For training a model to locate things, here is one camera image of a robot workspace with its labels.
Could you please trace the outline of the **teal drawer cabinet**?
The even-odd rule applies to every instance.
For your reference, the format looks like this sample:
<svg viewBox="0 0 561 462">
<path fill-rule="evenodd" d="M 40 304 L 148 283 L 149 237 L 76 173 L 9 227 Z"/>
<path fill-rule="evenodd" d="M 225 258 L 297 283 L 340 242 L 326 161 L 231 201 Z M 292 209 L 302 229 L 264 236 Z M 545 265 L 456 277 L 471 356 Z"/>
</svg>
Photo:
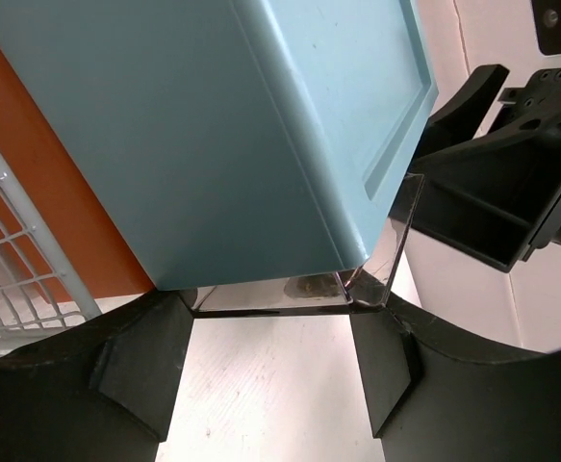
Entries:
<svg viewBox="0 0 561 462">
<path fill-rule="evenodd" d="M 438 94 L 411 1 L 0 1 L 0 51 L 161 290 L 364 265 Z"/>
</svg>

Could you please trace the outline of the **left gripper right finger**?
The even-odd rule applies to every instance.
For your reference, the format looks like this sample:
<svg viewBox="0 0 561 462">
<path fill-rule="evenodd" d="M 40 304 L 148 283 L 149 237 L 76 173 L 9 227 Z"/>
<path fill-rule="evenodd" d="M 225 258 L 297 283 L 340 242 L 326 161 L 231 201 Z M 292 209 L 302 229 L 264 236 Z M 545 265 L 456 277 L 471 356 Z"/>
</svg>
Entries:
<svg viewBox="0 0 561 462">
<path fill-rule="evenodd" d="M 495 342 L 391 296 L 350 326 L 388 461 L 561 461 L 561 349 Z"/>
</svg>

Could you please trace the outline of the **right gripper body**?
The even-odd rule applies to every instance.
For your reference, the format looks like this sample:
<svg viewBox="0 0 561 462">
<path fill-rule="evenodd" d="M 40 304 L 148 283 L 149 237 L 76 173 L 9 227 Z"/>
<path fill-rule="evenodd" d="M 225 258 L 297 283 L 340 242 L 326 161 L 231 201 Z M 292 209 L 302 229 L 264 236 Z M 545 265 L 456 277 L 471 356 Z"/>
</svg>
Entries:
<svg viewBox="0 0 561 462">
<path fill-rule="evenodd" d="M 526 100 L 514 106 L 522 122 L 520 153 L 533 156 L 523 167 L 522 180 L 513 198 L 513 213 L 530 223 L 518 259 L 527 261 L 550 243 L 561 245 L 561 67 L 544 69 L 523 88 Z"/>
</svg>

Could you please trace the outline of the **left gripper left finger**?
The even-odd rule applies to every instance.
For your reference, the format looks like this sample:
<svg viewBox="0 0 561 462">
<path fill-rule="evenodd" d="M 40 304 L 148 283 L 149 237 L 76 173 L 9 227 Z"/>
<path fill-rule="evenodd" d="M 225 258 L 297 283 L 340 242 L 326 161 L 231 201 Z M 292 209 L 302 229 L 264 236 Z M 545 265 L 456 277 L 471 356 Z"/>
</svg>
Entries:
<svg viewBox="0 0 561 462">
<path fill-rule="evenodd" d="M 194 317 L 153 291 L 0 357 L 0 461 L 153 461 Z"/>
</svg>

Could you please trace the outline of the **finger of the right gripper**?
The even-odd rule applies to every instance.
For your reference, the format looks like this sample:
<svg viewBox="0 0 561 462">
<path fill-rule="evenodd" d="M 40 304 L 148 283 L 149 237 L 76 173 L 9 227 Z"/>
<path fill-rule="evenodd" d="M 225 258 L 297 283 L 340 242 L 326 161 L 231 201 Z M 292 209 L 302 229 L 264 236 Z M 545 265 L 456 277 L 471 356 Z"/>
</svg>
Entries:
<svg viewBox="0 0 561 462">
<path fill-rule="evenodd" d="M 416 156 L 425 184 L 414 227 L 503 272 L 519 261 L 561 193 L 561 129 L 466 141 Z"/>
<path fill-rule="evenodd" d="M 433 114 L 417 147 L 417 158 L 471 140 L 509 75 L 501 64 L 477 67 L 460 89 Z"/>
</svg>

